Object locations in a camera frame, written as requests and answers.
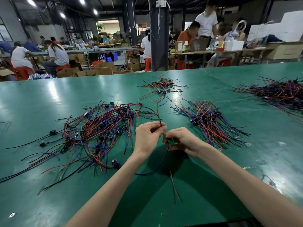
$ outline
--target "laptop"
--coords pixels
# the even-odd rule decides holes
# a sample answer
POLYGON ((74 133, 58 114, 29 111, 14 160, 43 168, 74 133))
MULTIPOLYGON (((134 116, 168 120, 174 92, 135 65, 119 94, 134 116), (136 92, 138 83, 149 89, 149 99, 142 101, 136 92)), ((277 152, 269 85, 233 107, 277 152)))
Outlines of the laptop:
POLYGON ((188 49, 188 52, 205 51, 209 42, 209 38, 194 39, 188 49))

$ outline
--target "orange shirt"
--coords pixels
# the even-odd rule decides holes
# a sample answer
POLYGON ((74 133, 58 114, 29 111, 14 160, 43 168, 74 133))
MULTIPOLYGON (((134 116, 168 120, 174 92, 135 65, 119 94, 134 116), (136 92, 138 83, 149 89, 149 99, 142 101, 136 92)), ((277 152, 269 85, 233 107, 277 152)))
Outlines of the orange shirt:
POLYGON ((60 42, 58 42, 58 41, 54 41, 56 44, 59 44, 59 45, 62 45, 60 42))
POLYGON ((187 30, 184 30, 182 33, 180 33, 180 36, 178 37, 177 41, 183 41, 184 42, 188 41, 188 46, 191 45, 193 38, 191 37, 191 35, 189 35, 187 30))

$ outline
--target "white t-shirt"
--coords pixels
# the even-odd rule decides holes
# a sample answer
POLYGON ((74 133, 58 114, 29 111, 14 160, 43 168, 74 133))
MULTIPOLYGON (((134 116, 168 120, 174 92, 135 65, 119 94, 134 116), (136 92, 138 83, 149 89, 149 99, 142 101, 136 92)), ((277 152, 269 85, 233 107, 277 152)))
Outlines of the white t-shirt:
POLYGON ((143 54, 144 59, 152 57, 151 42, 149 41, 148 36, 142 39, 141 48, 144 49, 144 54, 143 54))
POLYGON ((217 14, 215 11, 213 11, 213 13, 208 17, 205 17, 204 14, 205 11, 199 14, 195 19, 195 21, 200 23, 198 36, 210 37, 212 33, 212 27, 218 23, 217 14))
POLYGON ((17 46, 13 50, 11 62, 15 68, 18 68, 18 67, 33 68, 32 63, 28 59, 25 58, 25 55, 27 52, 28 52, 28 50, 26 48, 19 47, 19 46, 17 46))
POLYGON ((69 58, 67 52, 64 50, 62 45, 57 44, 60 46, 63 50, 54 47, 55 51, 49 46, 48 47, 48 53, 50 57, 55 58, 55 63, 59 66, 67 65, 69 64, 69 58))

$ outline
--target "right hand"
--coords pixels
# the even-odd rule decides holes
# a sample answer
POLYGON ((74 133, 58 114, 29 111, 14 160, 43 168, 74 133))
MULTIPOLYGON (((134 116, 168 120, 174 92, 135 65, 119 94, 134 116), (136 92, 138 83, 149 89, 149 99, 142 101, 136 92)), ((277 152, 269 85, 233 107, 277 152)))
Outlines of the right hand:
POLYGON ((163 143, 168 145, 167 138, 173 138, 177 145, 172 145, 170 150, 183 150, 192 157, 198 158, 199 152, 204 148, 209 148, 210 145, 203 142, 185 127, 177 128, 163 134, 163 143))

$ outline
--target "stack of boxes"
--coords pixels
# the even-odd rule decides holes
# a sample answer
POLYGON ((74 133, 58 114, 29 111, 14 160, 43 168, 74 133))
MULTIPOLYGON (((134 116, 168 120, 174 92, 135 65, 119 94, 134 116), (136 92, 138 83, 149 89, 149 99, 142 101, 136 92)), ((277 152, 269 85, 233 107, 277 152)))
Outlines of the stack of boxes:
POLYGON ((269 34, 280 40, 299 41, 303 35, 303 11, 285 13, 280 23, 252 25, 247 40, 262 38, 269 34))

